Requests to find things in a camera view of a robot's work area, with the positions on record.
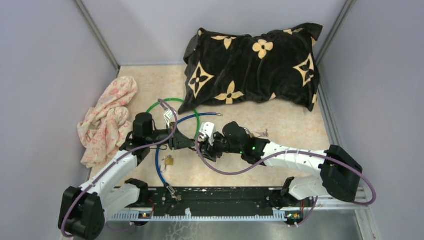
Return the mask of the black Kaijing padlock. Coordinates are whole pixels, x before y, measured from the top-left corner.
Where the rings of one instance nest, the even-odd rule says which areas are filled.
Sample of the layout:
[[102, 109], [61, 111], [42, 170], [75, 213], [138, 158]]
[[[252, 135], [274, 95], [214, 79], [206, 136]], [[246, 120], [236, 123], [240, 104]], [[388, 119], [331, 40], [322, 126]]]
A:
[[189, 147], [190, 150], [194, 151], [194, 152], [200, 152], [201, 154], [203, 154], [203, 150], [202, 150], [202, 146], [203, 143], [199, 142], [198, 144], [196, 144], [195, 142], [192, 143], [192, 146]]

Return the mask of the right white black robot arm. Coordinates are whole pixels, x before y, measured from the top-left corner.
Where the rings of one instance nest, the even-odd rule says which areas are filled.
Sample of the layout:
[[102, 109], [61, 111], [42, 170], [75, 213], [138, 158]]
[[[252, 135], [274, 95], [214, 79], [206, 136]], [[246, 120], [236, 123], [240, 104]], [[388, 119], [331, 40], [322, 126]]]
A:
[[356, 200], [363, 168], [341, 146], [327, 150], [306, 150], [284, 146], [252, 135], [235, 121], [224, 126], [222, 132], [211, 122], [202, 123], [195, 149], [203, 162], [216, 161], [224, 153], [240, 154], [256, 166], [287, 168], [306, 177], [289, 177], [281, 190], [287, 206], [319, 196], [331, 196], [345, 203]]

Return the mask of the small brass padlock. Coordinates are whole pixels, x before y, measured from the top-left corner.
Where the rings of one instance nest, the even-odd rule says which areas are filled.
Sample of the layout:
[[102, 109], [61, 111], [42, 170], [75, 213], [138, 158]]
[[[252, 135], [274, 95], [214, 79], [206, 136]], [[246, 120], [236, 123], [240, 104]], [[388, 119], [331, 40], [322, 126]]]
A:
[[172, 155], [166, 156], [165, 158], [162, 159], [162, 161], [164, 165], [164, 169], [161, 170], [162, 173], [164, 173], [167, 170], [167, 167], [174, 165], [174, 158]]

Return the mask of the pink floral white cloth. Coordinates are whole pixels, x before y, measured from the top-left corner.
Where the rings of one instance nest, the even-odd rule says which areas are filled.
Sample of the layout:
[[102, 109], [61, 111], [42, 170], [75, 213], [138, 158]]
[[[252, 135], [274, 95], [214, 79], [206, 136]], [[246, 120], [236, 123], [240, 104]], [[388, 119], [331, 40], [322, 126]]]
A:
[[77, 134], [85, 148], [81, 164], [86, 168], [106, 163], [123, 145], [133, 129], [127, 105], [138, 90], [132, 76], [116, 78], [77, 124]]

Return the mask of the black pillow with beige flowers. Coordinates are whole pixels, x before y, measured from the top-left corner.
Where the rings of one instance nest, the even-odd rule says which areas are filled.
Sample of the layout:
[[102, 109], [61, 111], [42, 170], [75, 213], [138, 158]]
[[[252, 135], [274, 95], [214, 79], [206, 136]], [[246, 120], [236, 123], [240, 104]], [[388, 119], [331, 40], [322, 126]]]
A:
[[272, 100], [312, 111], [321, 81], [313, 48], [322, 30], [317, 23], [258, 36], [198, 29], [183, 56], [186, 94], [178, 113]]

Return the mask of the aluminium frame rail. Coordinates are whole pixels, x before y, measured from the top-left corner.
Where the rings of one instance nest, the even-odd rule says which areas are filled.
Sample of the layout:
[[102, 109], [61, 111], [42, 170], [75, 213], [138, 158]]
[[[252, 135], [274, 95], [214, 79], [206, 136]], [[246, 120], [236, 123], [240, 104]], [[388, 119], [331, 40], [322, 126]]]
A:
[[63, 194], [60, 222], [98, 229], [108, 221], [300, 221], [304, 211], [362, 205], [365, 193], [308, 191], [295, 198], [288, 187], [148, 187], [144, 182], [121, 187], [69, 187]]

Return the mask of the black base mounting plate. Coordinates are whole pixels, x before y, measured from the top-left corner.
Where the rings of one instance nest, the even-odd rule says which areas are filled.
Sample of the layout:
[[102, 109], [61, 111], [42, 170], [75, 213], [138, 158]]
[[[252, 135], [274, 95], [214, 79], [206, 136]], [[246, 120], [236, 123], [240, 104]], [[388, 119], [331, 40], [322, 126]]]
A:
[[286, 220], [302, 218], [311, 198], [296, 200], [280, 187], [166, 187], [142, 190], [140, 206], [160, 220]]

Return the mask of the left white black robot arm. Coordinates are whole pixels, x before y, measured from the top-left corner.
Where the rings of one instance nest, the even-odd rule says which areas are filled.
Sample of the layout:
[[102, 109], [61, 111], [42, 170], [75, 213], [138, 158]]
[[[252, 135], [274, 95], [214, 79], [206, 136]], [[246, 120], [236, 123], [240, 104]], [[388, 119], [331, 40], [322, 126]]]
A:
[[156, 129], [150, 113], [137, 114], [132, 131], [113, 159], [90, 180], [64, 191], [58, 219], [62, 235], [94, 240], [105, 223], [125, 207], [146, 206], [150, 200], [146, 183], [130, 179], [121, 187], [117, 184], [140, 165], [152, 147], [161, 145], [180, 150], [192, 148], [195, 143], [178, 130], [177, 121], [168, 123], [165, 129]]

